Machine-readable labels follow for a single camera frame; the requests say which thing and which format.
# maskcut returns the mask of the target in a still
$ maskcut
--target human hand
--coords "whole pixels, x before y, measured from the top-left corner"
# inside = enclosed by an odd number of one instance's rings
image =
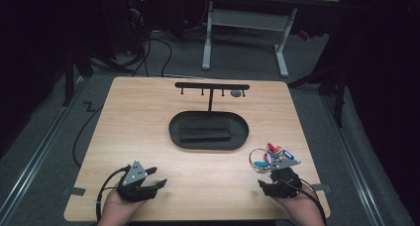
[[[106,197],[102,217],[98,226],[123,226],[131,220],[133,214],[147,201],[135,203],[124,201],[117,190],[112,189]]]
[[[306,191],[315,199],[315,192],[307,184],[302,184],[302,190]],[[299,192],[293,198],[272,197],[276,202],[281,204],[290,215],[301,226],[324,226],[321,213],[315,204],[307,195]]]

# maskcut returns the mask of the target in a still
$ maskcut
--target gray carpet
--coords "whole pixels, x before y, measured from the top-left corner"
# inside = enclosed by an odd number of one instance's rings
[[[328,37],[319,37],[304,42],[299,37],[291,36],[284,49],[290,76],[284,79],[279,76],[272,52],[271,42],[275,35],[275,33],[265,34],[257,39],[250,36],[236,36],[228,42],[214,42],[212,67],[207,71],[200,67],[203,37],[180,39],[169,35],[162,39],[170,44],[172,49],[171,59],[164,73],[208,78],[291,82],[311,72],[328,41]],[[169,57],[169,48],[157,41],[152,41],[151,45],[151,52],[147,59],[149,75],[159,75]],[[62,126],[52,141],[51,150],[16,208],[9,225],[90,225],[89,222],[65,221],[63,212],[68,195],[62,192],[65,187],[73,186],[78,174],[78,167],[73,162],[71,150],[78,132],[92,115],[84,102],[91,102],[91,109],[99,108],[106,99],[112,79],[118,75],[122,74],[110,69],[95,68],[95,73],[86,82],[86,86],[80,90],[79,96],[68,110]],[[143,66],[138,75],[146,75]],[[31,122],[12,149],[0,161],[0,202],[7,199],[54,117],[60,111],[63,101],[63,84],[63,78],[61,78],[56,83],[53,93],[34,112]],[[346,162],[341,147],[342,139],[335,123],[331,121],[331,113],[325,107],[323,98],[327,97],[318,96],[313,85],[291,89],[291,94],[321,181],[331,188],[331,191],[327,192],[332,211],[328,218],[328,225],[371,225]],[[96,115],[88,123],[76,144],[76,158],[80,163],[98,117],[99,115]],[[383,224],[413,225],[369,146],[349,93],[346,95],[343,122],[344,129],[340,131],[346,136],[367,179],[367,185],[380,210]],[[279,221],[276,224],[290,225],[290,222]]]

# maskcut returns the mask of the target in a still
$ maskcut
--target desk leg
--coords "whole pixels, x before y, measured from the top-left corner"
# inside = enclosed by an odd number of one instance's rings
[[[283,77],[288,77],[287,66],[286,66],[286,63],[284,61],[284,56],[283,56],[283,49],[284,49],[284,45],[286,44],[287,37],[290,33],[291,26],[293,25],[293,21],[294,21],[294,17],[296,16],[296,12],[297,12],[296,8],[293,8],[291,10],[290,15],[287,19],[287,24],[286,24],[286,27],[284,29],[283,36],[281,38],[281,42],[280,42],[279,45],[274,46],[275,56],[277,57],[278,68],[280,69],[280,75],[283,76]]]
[[[206,43],[204,44],[204,54],[203,54],[203,69],[210,68],[210,58],[211,58],[211,28],[213,22],[213,1],[209,1],[209,12],[207,15],[207,36]]]

